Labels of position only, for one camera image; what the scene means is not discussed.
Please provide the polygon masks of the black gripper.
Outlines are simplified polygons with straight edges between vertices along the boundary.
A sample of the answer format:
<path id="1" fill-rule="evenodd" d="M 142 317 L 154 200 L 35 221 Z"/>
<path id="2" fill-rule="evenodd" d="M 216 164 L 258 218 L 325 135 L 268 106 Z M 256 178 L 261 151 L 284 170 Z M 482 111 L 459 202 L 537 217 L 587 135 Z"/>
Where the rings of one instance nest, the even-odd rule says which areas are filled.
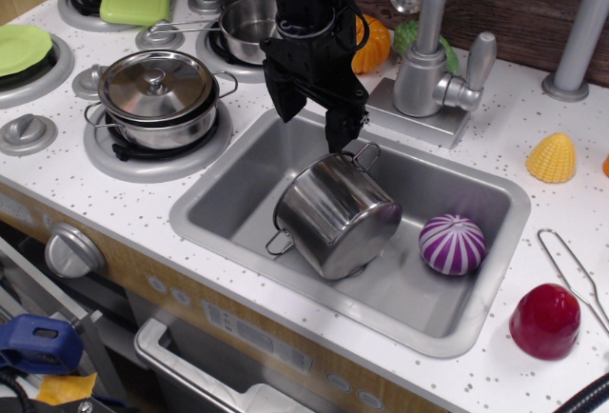
<path id="1" fill-rule="evenodd" d="M 265 83 L 284 123 L 309 101 L 326 110 L 325 138 L 330 153 L 357 139 L 368 121 L 367 92 L 351 68 L 358 46 L 354 22 L 331 22 L 318 31 L 292 31 L 277 25 L 279 38 L 265 39 Z"/>

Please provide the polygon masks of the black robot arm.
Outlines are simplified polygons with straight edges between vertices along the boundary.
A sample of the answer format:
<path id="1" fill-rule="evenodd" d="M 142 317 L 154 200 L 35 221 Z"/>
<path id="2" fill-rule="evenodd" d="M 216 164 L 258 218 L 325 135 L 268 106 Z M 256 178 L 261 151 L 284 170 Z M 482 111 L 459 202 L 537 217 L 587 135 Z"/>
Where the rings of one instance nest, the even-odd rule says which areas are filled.
<path id="1" fill-rule="evenodd" d="M 261 41 L 265 83 L 274 107 L 289 122 L 314 101 L 325 109 L 332 153 L 358 138 L 368 93 L 352 61 L 368 38 L 357 35 L 363 14 L 353 0 L 275 0 L 276 38 Z"/>

